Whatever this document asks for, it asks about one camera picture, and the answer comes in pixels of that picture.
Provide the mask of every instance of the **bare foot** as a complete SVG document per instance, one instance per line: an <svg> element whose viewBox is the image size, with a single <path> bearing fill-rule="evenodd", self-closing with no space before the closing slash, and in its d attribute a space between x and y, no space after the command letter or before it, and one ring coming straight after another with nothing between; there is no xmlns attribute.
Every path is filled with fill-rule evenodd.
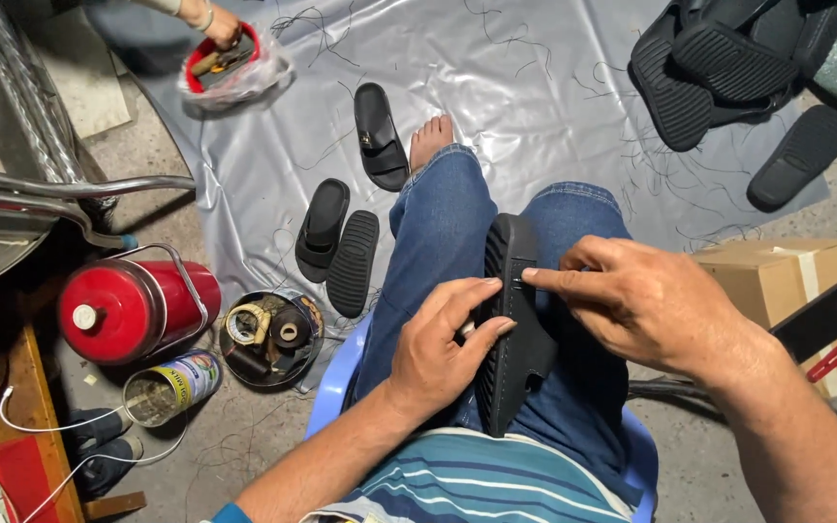
<svg viewBox="0 0 837 523"><path fill-rule="evenodd" d="M450 116L436 116L425 122L424 127L412 134L412 147L409 149L412 174L419 172L436 152L451 143L454 143L454 127Z"/></svg>

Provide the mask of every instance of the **packing tape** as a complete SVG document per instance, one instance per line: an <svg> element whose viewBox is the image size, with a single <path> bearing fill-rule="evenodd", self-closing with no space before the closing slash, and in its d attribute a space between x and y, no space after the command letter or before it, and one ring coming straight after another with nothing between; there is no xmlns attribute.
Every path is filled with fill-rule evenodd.
<svg viewBox="0 0 837 523"><path fill-rule="evenodd" d="M813 250L794 250L790 248L783 248L775 246L771 249L772 254L786 254L789 256L796 256L800 262L800 273L803 275L803 289L806 291L806 302L812 302L820 295L820 279L816 274L816 256ZM834 344L826 345L820 350L820 356L825 357L829 355ZM822 385L829 391L830 398L837 397L837 368L822 378Z"/></svg>

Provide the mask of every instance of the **leg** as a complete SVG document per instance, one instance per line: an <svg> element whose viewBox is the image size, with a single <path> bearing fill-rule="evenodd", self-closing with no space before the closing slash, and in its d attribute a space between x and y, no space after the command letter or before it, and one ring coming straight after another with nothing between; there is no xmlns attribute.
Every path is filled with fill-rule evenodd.
<svg viewBox="0 0 837 523"><path fill-rule="evenodd" d="M449 123L446 135L447 143L453 141ZM413 158L419 146L413 137ZM399 330L436 285L482 276L483 245L496 204L469 148L451 143L436 151L389 211L396 245L367 333L355 399L389 377Z"/></svg>
<svg viewBox="0 0 837 523"><path fill-rule="evenodd" d="M522 214L538 235L543 268L557 269L561 255L586 234L629 237L614 197L589 184L552 184ZM509 431L560 450L631 501L631 488L620 477L628 459L620 441L625 360L604 350L556 297L539 292L538 306L542 324L560 344L558 360Z"/></svg>

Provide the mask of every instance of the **smartphone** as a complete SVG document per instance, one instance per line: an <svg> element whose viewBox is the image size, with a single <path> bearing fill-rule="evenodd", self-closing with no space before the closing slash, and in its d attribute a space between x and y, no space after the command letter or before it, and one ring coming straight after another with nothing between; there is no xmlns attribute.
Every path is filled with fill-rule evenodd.
<svg viewBox="0 0 837 523"><path fill-rule="evenodd" d="M770 329L796 362L803 363L837 339L837 283Z"/></svg>

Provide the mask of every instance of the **blue plastic stool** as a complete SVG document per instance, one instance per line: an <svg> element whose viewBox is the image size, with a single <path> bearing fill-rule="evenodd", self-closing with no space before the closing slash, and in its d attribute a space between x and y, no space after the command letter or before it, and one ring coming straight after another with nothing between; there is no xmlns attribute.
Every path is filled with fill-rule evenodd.
<svg viewBox="0 0 837 523"><path fill-rule="evenodd" d="M366 315L331 358L315 396L306 439L341 414L348 385L364 357L366 332L372 319L373 313ZM634 523L651 523L657 496L657 447L645 425L627 407L622 408L622 426L632 448L632 460L625 471L625 481L643 492L642 502L632 520Z"/></svg>

